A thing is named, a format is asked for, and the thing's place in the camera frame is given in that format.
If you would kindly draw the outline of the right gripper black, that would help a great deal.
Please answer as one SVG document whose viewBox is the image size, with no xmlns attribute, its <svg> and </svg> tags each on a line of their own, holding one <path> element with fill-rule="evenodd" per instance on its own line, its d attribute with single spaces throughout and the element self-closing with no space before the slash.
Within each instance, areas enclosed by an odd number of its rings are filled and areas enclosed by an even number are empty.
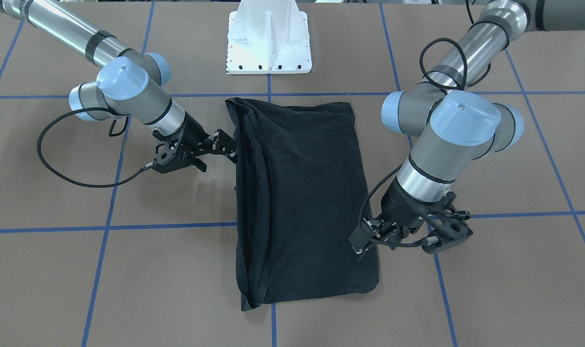
<svg viewBox="0 0 585 347">
<path fill-rule="evenodd" d="M 167 136 L 167 142 L 173 154 L 173 158 L 189 156 L 190 165 L 201 172 L 206 172 L 208 165 L 199 158 L 202 155 L 211 153 L 215 155 L 235 156 L 236 142 L 223 129 L 217 129 L 209 135 L 202 125 L 196 121 L 191 114 L 185 112 L 182 125 Z"/>
</svg>

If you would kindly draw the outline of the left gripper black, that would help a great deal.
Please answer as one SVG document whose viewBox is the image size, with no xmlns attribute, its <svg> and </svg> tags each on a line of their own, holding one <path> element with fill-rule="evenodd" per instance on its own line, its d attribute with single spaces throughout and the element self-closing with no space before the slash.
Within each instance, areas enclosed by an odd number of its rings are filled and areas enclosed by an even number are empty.
<svg viewBox="0 0 585 347">
<path fill-rule="evenodd" d="M 424 202 L 410 196 L 397 181 L 391 182 L 381 198 L 381 212 L 369 220 L 361 220 L 348 237 L 355 253 L 354 262 L 379 262 L 377 244 L 416 248 L 418 242 L 402 242 L 425 223 Z"/>
</svg>

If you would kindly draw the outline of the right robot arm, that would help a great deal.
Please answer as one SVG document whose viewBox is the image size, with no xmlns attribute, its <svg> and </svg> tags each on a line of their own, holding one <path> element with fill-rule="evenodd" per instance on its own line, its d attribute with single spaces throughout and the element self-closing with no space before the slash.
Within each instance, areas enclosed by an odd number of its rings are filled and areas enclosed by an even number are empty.
<svg viewBox="0 0 585 347">
<path fill-rule="evenodd" d="M 208 134 L 163 90 L 171 69 L 162 55 L 130 48 L 54 0 L 0 0 L 0 13 L 41 29 L 100 68 L 95 81 L 72 89 L 70 108 L 84 121 L 132 116 L 148 127 L 156 144 L 146 169 L 163 174 L 195 167 L 205 172 L 205 154 L 237 162 L 232 137 L 220 129 Z"/>
</svg>

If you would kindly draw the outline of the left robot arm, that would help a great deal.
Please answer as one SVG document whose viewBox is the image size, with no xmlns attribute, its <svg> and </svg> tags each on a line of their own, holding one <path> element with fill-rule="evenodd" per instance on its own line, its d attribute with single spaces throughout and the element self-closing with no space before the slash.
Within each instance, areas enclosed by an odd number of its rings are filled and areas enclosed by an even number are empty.
<svg viewBox="0 0 585 347">
<path fill-rule="evenodd" d="M 524 121 L 514 107 L 492 103 L 469 88 L 482 80 L 493 59 L 533 31 L 585 31 L 585 0 L 492 0 L 453 48 L 425 68 L 413 90 L 393 92 L 382 105 L 382 123 L 417 138 L 406 160 L 388 174 L 381 213 L 366 215 L 363 200 L 349 237 L 362 255 L 378 244 L 392 250 L 421 247 L 437 254 L 462 244 L 473 231 L 467 211 L 453 206 L 451 186 L 472 161 L 512 147 Z"/>
</svg>

